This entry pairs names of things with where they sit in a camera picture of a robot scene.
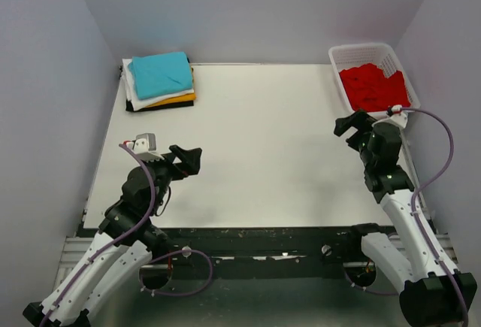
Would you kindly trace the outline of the red t shirt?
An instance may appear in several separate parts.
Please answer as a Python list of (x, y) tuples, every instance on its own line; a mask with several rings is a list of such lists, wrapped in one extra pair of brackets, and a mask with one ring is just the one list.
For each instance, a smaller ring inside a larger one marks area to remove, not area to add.
[(372, 63), (340, 72), (340, 79), (350, 106), (354, 111), (386, 111), (397, 104), (409, 107), (410, 101), (401, 71), (386, 77), (383, 71)]

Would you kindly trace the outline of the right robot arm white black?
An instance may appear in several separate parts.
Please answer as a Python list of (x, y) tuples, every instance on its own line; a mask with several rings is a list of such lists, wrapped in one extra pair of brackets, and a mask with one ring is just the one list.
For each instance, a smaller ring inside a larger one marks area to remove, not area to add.
[(439, 178), (415, 187), (398, 164), (401, 132), (408, 123), (410, 107), (395, 105), (386, 118), (375, 120), (359, 110), (336, 119), (334, 134), (348, 129), (347, 139), (364, 166), (365, 185), (391, 220), (404, 251), (400, 252), (382, 232), (361, 231), (346, 241), (347, 255), (356, 261), (368, 257), (395, 288), (401, 312), (411, 326), (447, 323), (469, 324), (469, 309), (477, 283), (464, 273), (441, 246), (419, 202), (421, 191)]

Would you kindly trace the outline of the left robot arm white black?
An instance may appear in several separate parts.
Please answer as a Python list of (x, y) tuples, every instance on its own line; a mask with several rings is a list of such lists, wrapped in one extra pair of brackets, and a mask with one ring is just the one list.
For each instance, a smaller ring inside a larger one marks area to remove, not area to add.
[(201, 168), (200, 148), (184, 150), (172, 145), (168, 153), (146, 159), (127, 151), (137, 163), (122, 186), (122, 195), (110, 206), (89, 249), (68, 277), (42, 302), (29, 304), (24, 317), (34, 326), (70, 325), (80, 317), (80, 309), (121, 255), (132, 257), (129, 248), (141, 246), (148, 262), (161, 262), (172, 243), (151, 223), (171, 182), (196, 175)]

